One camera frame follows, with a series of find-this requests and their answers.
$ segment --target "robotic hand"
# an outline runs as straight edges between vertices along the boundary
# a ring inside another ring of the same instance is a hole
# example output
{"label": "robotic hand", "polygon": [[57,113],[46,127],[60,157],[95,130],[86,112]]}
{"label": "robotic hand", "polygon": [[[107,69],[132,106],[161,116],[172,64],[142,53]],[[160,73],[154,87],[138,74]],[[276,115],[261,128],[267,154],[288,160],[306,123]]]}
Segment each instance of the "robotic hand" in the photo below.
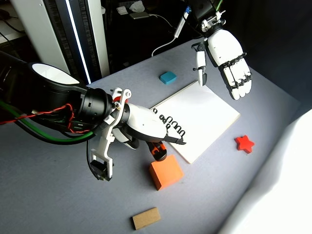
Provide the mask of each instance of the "robotic hand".
{"label": "robotic hand", "polygon": [[[91,150],[91,162],[87,154],[89,168],[98,179],[113,176],[108,149],[115,138],[132,149],[138,148],[138,140],[146,141],[156,160],[166,157],[162,140],[185,144],[183,136],[153,111],[126,103],[132,95],[129,89],[116,88],[109,95],[47,64],[26,63],[1,51],[0,61],[0,111],[14,117],[0,120],[0,125],[14,122],[32,136],[60,145],[82,143],[101,134],[98,148]],[[50,136],[26,121],[27,117],[70,138]]]}
{"label": "robotic hand", "polygon": [[251,72],[244,57],[238,40],[222,28],[225,20],[221,15],[225,12],[216,11],[209,0],[190,0],[189,4],[193,16],[201,22],[204,41],[192,45],[196,51],[196,68],[198,82],[201,86],[207,82],[206,58],[208,54],[211,62],[218,67],[226,86],[233,99],[238,100],[248,94],[252,87]]}

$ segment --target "red wire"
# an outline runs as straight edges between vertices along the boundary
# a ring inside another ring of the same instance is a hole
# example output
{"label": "red wire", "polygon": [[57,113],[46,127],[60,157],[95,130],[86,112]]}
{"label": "red wire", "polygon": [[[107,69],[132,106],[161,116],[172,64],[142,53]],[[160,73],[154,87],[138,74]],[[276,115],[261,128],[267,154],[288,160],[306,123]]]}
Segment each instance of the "red wire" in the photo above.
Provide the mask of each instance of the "red wire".
{"label": "red wire", "polygon": [[88,132],[89,130],[84,130],[84,131],[73,131],[73,130],[70,128],[70,126],[71,126],[71,121],[72,121],[73,118],[74,118],[74,110],[73,110],[72,105],[69,104],[69,103],[66,103],[65,105],[63,105],[63,106],[61,106],[61,107],[58,107],[58,108],[56,108],[56,109],[54,109],[54,110],[52,110],[52,111],[42,111],[42,112],[38,112],[38,113],[36,113],[36,114],[34,114],[34,115],[20,116],[20,117],[18,117],[18,118],[16,118],[16,119],[13,119],[13,120],[3,121],[3,122],[0,122],[0,125],[1,125],[1,124],[5,124],[5,123],[13,123],[13,122],[15,122],[15,121],[17,121],[17,120],[20,120],[20,119],[23,119],[23,118],[32,118],[32,117],[35,117],[35,116],[38,116],[38,115],[51,114],[51,113],[53,113],[53,112],[55,112],[55,111],[59,111],[59,110],[65,109],[67,106],[69,107],[70,111],[72,112],[72,114],[71,114],[71,116],[70,116],[70,118],[69,118],[69,120],[68,120],[69,123],[68,123],[68,126],[67,126],[67,128],[70,130],[70,132],[71,132],[71,133],[85,133],[85,132]]}

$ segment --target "gray table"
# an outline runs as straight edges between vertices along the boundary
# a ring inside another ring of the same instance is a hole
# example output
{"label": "gray table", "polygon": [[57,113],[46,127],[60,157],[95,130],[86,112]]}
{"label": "gray table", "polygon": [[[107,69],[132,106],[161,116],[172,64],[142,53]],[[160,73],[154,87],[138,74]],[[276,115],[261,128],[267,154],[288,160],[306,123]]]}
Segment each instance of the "gray table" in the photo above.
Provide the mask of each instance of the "gray table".
{"label": "gray table", "polygon": [[[190,41],[102,80],[92,87],[131,89],[131,102],[152,107],[196,79]],[[162,84],[166,71],[177,80]],[[239,201],[288,125],[299,103],[256,71],[250,94],[230,98],[219,71],[207,61],[208,86],[241,113],[193,164],[175,154],[184,178],[157,191],[148,172],[147,146],[133,151],[114,142],[110,182],[96,181],[85,161],[85,144],[40,142],[14,124],[0,127],[0,232],[51,234],[132,233],[130,217],[158,207],[162,220],[136,233],[214,233]],[[236,150],[235,137],[248,135],[253,153]],[[97,146],[98,139],[92,141]]]}

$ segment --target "vertical light strip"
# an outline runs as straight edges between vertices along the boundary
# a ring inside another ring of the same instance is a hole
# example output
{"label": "vertical light strip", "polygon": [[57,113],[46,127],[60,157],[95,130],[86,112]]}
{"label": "vertical light strip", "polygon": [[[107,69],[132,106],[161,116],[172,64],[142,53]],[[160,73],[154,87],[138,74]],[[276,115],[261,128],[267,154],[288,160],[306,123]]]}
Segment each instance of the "vertical light strip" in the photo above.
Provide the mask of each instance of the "vertical light strip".
{"label": "vertical light strip", "polygon": [[72,27],[73,27],[73,30],[74,30],[74,34],[75,34],[76,42],[77,42],[77,45],[78,45],[79,53],[80,53],[80,56],[82,58],[82,64],[83,64],[83,67],[84,67],[84,71],[86,73],[86,76],[87,76],[89,84],[91,84],[91,80],[90,80],[87,64],[86,64],[86,61],[84,60],[84,56],[83,56],[80,40],[79,40],[79,37],[78,37],[77,28],[76,28],[76,25],[75,25],[72,8],[70,7],[69,0],[65,0],[65,1],[66,1],[67,10],[68,10],[68,13],[69,13],[69,18],[70,18],[70,21],[72,23]]}

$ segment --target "wooden block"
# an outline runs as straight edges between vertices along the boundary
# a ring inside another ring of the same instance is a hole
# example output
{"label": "wooden block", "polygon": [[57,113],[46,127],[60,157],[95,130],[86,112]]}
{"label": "wooden block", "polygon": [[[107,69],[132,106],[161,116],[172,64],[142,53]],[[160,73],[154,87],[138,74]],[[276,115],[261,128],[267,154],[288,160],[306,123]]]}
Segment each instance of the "wooden block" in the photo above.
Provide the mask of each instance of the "wooden block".
{"label": "wooden block", "polygon": [[174,155],[167,156],[163,161],[152,162],[150,173],[157,190],[161,190],[176,183],[184,176]]}
{"label": "wooden block", "polygon": [[142,212],[132,217],[136,230],[144,228],[160,220],[160,214],[157,207]]}

